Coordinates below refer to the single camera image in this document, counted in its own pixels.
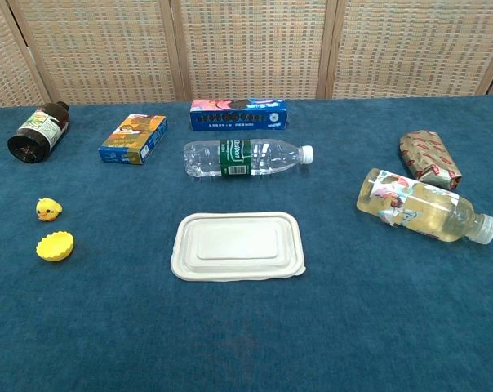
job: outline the green label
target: green label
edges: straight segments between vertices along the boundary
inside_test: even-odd
[[[252,148],[249,140],[220,141],[220,163],[223,176],[249,176],[252,170]]]
[[[61,134],[64,133],[65,129],[67,129],[68,125],[67,123],[64,129],[60,129],[60,126],[57,125],[57,122],[58,120],[54,117],[40,110],[37,110],[31,115],[31,117],[27,119],[26,122],[21,124],[20,129],[28,128],[38,132],[47,139],[49,145],[52,148],[52,146],[60,138]]]

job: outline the white food container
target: white food container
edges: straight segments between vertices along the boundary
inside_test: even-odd
[[[301,275],[299,226],[285,212],[192,214],[178,228],[171,268],[184,280],[216,282]]]

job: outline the white bottle cap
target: white bottle cap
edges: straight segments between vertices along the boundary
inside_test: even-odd
[[[309,165],[313,161],[313,148],[311,145],[304,145],[301,147],[303,151],[303,157],[301,158],[301,163]]]
[[[474,237],[469,237],[469,239],[476,243],[487,245],[493,239],[493,216],[482,215],[484,216],[484,221],[482,222],[481,229]]]

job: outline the juice bottle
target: juice bottle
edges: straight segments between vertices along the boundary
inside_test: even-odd
[[[370,170],[357,206],[384,223],[405,226],[441,241],[465,236],[486,245],[493,239],[493,217],[475,213],[465,198],[385,170]]]

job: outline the wrapped snack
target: wrapped snack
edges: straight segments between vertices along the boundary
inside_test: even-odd
[[[416,180],[444,189],[454,189],[459,184],[462,174],[437,133],[407,133],[401,138],[399,149]]]

